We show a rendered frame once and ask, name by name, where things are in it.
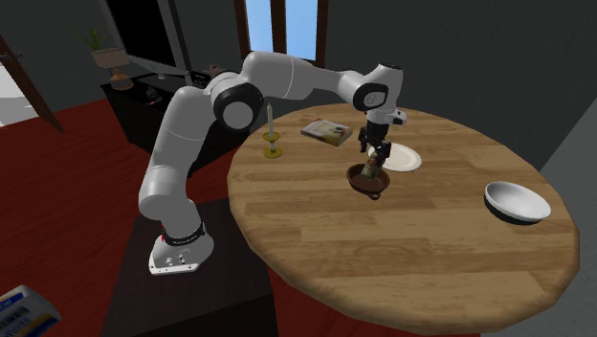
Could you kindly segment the white plate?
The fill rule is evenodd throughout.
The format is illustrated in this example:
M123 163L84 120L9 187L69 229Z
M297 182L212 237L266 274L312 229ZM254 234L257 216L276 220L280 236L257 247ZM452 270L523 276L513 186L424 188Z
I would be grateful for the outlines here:
M389 156L380 166L380 169L407 172L416 170L421 165L421 156L415 150L408 146L392 143Z

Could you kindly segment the cream and red book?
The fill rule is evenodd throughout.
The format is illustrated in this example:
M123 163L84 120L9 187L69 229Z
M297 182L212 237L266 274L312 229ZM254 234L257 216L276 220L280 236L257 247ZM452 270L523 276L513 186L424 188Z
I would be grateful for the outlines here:
M316 119L305 126L300 134L331 146L340 146L353 133L353 129L343 124Z

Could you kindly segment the window with brown frame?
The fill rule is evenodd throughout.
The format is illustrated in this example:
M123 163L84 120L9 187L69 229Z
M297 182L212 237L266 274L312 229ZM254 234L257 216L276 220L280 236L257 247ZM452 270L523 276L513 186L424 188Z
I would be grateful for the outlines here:
M232 0L241 58L266 51L325 66L329 0Z

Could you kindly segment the small brown spice bottle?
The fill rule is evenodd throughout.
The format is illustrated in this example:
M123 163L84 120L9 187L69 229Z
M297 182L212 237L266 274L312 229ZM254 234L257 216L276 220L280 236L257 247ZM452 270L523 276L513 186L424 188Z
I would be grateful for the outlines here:
M378 154L376 151L373 151L365 162L361 171L361 175L365 179L371 181L379 174L379 170L380 167L378 165Z

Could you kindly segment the dark robot stand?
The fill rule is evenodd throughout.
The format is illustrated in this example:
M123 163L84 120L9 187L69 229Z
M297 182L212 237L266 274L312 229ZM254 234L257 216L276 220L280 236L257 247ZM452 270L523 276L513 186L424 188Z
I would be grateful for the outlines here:
M153 276L161 226L135 219L100 337L278 337L266 264L249 248L226 199L198 205L215 246L196 271Z

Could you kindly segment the white bowl with dark outside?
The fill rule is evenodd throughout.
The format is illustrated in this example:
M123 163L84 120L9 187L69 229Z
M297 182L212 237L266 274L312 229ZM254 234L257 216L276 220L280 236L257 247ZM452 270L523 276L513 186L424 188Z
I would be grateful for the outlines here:
M524 186L504 181L489 183L484 204L497 218L511 224L533 225L551 215L548 202Z

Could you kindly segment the black sideboard with television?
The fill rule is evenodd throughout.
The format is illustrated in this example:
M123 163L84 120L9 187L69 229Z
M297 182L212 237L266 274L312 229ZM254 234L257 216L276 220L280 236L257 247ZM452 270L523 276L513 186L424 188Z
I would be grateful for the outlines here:
M101 27L76 37L91 48L96 64L111 72L105 97L127 141L153 151L166 108L186 85L200 89L224 72L191 69L175 0L99 0L115 45Z

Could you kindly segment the candle in yellow holder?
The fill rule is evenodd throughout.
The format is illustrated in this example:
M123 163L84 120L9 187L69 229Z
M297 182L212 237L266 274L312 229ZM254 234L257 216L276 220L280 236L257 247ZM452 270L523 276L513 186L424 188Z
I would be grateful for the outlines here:
M266 107L268 131L263 134L263 139L269 143L268 147L263 151L263 155L269 159L275 159L283 154L281 148L276 146L276 141L280 135L274 131L274 116L273 108L268 103Z

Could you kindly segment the brown wooden door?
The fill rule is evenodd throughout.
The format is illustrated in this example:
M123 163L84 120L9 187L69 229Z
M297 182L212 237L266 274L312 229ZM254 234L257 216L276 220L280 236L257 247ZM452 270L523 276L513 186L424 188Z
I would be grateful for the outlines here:
M55 114L44 101L23 66L20 64L18 59L22 56L22 54L13 52L4 37L0 34L0 62L15 81L16 86L24 94L24 97L32 105L35 114L58 132L64 134L65 130L62 125L56 119Z

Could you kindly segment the round wooden table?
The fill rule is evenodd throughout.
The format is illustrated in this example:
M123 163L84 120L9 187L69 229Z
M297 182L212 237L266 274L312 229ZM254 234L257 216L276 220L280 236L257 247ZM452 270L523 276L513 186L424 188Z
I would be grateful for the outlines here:
M392 172L378 200L354 191L356 137L330 146L300 131L315 119L359 129L346 104L298 110L257 130L228 174L232 215L251 249L288 284L342 314L423 335L497 332L557 302L579 269L579 232L551 185L525 160L470 127L416 110L387 138L422 159ZM536 192L551 215L518 225L493 215L485 187Z

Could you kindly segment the blue and white box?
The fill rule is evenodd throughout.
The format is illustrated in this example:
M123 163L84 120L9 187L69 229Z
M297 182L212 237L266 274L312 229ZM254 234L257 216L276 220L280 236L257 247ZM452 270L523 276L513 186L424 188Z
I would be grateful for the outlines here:
M41 337L60 321L57 309L24 284L0 296L0 337Z

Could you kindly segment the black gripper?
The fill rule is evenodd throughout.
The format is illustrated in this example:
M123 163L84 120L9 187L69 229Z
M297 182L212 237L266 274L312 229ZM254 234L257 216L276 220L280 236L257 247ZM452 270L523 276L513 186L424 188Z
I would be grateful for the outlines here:
M386 159L390 156L391 142L384 141L388 132L387 124L376 124L368 121L366 126L360 129L358 140L360 142L360 152L364 153L367 150L367 142L381 142L375 147L376 166L381 168Z

